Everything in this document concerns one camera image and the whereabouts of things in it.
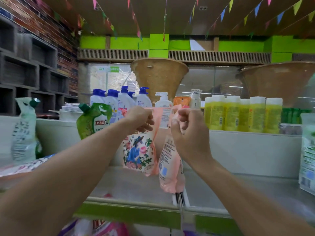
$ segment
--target ceiling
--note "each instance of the ceiling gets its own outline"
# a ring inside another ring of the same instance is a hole
[[[112,30],[103,23],[102,12],[93,10],[92,0],[68,0],[73,7],[71,10],[67,10],[65,0],[43,1],[73,26],[77,26],[77,15],[80,14],[87,21],[83,27],[85,33],[92,31],[96,35],[113,35]],[[130,1],[143,36],[150,33],[163,33],[165,0]],[[206,35],[209,31],[209,35],[249,35],[254,32],[254,35],[315,36],[315,18],[313,22],[309,22],[307,17],[309,13],[315,11],[315,0],[303,0],[296,15],[292,6],[299,0],[272,0],[270,6],[267,0],[234,0],[230,12],[228,7],[230,0],[199,0],[194,18],[189,24],[195,1],[167,0],[166,33],[183,35],[185,32],[186,35]],[[109,17],[119,36],[137,34],[137,27],[132,19],[132,8],[128,9],[127,0],[97,0],[97,2]],[[253,10],[260,2],[258,15],[255,17]],[[208,8],[206,11],[200,11],[200,6]],[[226,6],[221,22],[220,14]],[[277,15],[284,10],[286,11],[282,20],[277,25]],[[244,26],[244,18],[247,14],[249,16]],[[271,19],[269,27],[265,30],[266,22]]]

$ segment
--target white pump bottle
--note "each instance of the white pump bottle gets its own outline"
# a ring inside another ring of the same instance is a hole
[[[163,108],[160,128],[168,128],[168,120],[169,115],[171,114],[171,107],[173,107],[173,103],[169,101],[167,92],[156,92],[155,95],[161,96],[160,100],[155,103],[155,107]]]

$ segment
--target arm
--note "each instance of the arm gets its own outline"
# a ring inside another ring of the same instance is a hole
[[[214,191],[244,235],[315,235],[307,222],[246,187],[212,158],[209,130],[200,111],[182,109],[179,114],[181,121],[188,121],[184,135],[178,121],[172,122],[179,155]]]
[[[0,201],[3,235],[55,236],[103,176],[120,143],[136,129],[152,130],[151,110],[124,119],[58,153],[8,190]]]

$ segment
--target laundry detergent bag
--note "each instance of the laundry detergent bag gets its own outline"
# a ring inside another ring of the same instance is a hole
[[[123,167],[143,172],[146,176],[158,174],[154,140],[163,114],[162,108],[149,109],[153,110],[153,131],[145,131],[144,133],[136,131],[134,134],[127,136],[123,142]]]
[[[169,116],[169,126],[171,126],[172,119],[176,118],[179,120],[178,111],[181,108],[182,105],[175,105],[172,107],[171,115]],[[158,167],[162,190],[172,194],[183,192],[185,187],[183,162],[176,151],[170,128],[168,128]]]

